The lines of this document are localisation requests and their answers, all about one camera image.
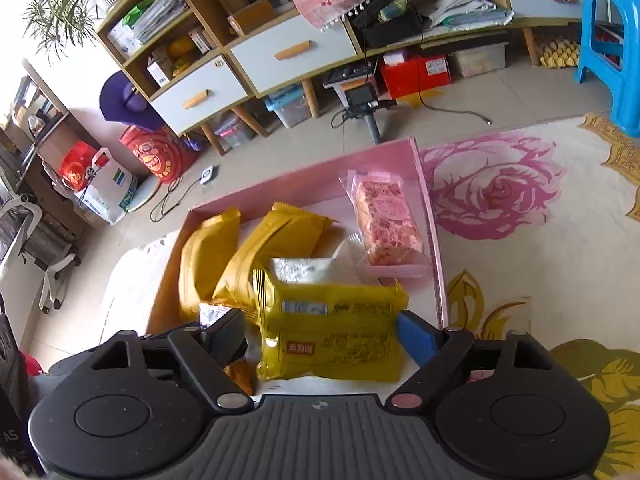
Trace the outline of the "yellow snack bag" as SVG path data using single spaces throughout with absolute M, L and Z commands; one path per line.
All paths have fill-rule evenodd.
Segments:
M 272 258 L 309 258 L 333 222 L 322 214 L 275 202 L 232 256 L 210 302 L 241 309 L 247 322 L 257 325 L 253 271 L 268 270 Z
M 224 269 L 238 248 L 241 213 L 232 207 L 203 221 L 181 251 L 179 314 L 183 323 L 198 319 L 200 304 L 213 298 Z

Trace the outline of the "yellow printed snack pack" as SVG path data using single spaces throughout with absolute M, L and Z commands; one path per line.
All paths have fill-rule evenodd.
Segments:
M 252 274 L 262 382 L 316 376 L 397 382 L 402 367 L 398 315 L 409 296 L 392 286 L 285 283 Z

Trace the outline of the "white snack packet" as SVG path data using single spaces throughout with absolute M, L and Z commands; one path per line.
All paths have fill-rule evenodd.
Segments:
M 347 284 L 375 285 L 358 268 L 363 249 L 354 238 L 345 238 L 331 257 L 272 258 L 270 273 L 280 282 L 288 284 Z

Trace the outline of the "pink rice cracker pack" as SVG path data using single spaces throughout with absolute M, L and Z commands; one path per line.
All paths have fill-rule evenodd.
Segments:
M 423 278 L 431 260 L 406 199 L 404 180 L 385 171 L 349 170 L 341 184 L 358 223 L 360 272 L 371 278 Z

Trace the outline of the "floral tablecloth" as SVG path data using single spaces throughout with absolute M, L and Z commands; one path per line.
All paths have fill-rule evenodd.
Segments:
M 594 133 L 596 115 L 419 148 L 411 139 L 281 172 L 180 214 L 180 226 L 116 264 L 106 333 L 160 333 L 180 321 L 183 245 L 227 209 L 247 236 L 274 203 L 332 219 L 316 256 L 358 223 L 350 170 L 401 177 L 426 267 L 399 281 L 428 322 L 481 340 L 525 330 L 604 407 L 600 479 L 639 470 L 639 187 L 615 169 L 634 149 Z

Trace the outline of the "white paper shopping bag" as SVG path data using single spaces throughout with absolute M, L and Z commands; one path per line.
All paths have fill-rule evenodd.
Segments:
M 81 205 L 110 226 L 128 212 L 138 188 L 138 178 L 119 162 L 108 148 L 96 150 L 76 142 L 60 166 L 60 176 Z

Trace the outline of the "red cylindrical gift box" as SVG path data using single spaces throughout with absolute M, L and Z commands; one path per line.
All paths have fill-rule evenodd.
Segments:
M 129 126 L 119 142 L 166 184 L 179 179 L 198 159 L 197 151 L 164 129 L 151 132 Z

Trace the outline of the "white office chair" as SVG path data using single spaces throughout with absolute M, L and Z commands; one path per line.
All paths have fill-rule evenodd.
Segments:
M 42 223 L 43 211 L 26 194 L 14 195 L 1 205 L 1 281 L 27 258 L 42 271 L 38 308 L 49 314 L 62 307 L 63 271 L 79 266 L 81 258 L 55 232 Z

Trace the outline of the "purple plush toy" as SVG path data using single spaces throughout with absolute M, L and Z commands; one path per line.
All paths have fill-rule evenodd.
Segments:
M 172 141 L 188 153 L 201 153 L 204 150 L 200 138 L 180 138 L 173 133 L 122 70 L 104 82 L 99 104 L 107 122 L 118 122 L 127 127 L 120 137 L 120 143 L 130 151 L 134 150 L 134 144 L 149 139 Z

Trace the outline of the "red storage box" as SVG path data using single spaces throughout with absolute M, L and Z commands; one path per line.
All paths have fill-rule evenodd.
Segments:
M 380 69 L 392 99 L 446 86 L 451 82 L 445 55 L 424 58 L 404 52 L 386 54 L 383 56 Z

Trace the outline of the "wooden cabinet white drawers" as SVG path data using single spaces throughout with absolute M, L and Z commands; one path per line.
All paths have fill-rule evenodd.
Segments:
M 278 14 L 243 37 L 235 37 L 219 0 L 183 0 L 184 12 L 145 41 L 139 50 L 124 55 L 108 34 L 141 1 L 120 0 L 96 34 L 134 88 L 173 133 L 183 136 L 201 130 L 215 150 L 221 145 L 209 122 L 216 115 L 231 110 L 254 133 L 264 136 L 266 130 L 245 108 L 245 103 L 289 84 L 301 84 L 312 117 L 319 117 L 314 77 L 362 57 L 349 24 L 316 29 L 296 9 Z M 160 84 L 146 68 L 153 50 L 195 26 L 202 26 L 213 41 L 212 50 L 167 84 Z

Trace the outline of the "blue plastic stool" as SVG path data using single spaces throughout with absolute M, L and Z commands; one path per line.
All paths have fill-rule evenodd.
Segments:
M 597 0 L 582 2 L 582 40 L 575 78 L 590 72 L 611 92 L 611 120 L 623 133 L 639 137 L 639 0 L 610 0 L 623 26 L 620 44 L 597 38 Z

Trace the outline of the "low wooden tv shelf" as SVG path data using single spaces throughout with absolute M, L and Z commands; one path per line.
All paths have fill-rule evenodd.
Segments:
M 474 38 L 522 33 L 534 65 L 562 27 L 582 20 L 582 0 L 366 0 L 347 23 L 363 53 L 415 46 L 429 49 Z

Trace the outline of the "potted green plant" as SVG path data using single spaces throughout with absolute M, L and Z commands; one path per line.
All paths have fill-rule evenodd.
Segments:
M 25 35 L 37 52 L 60 58 L 68 47 L 83 47 L 98 39 L 100 11 L 91 0 L 28 0 Z

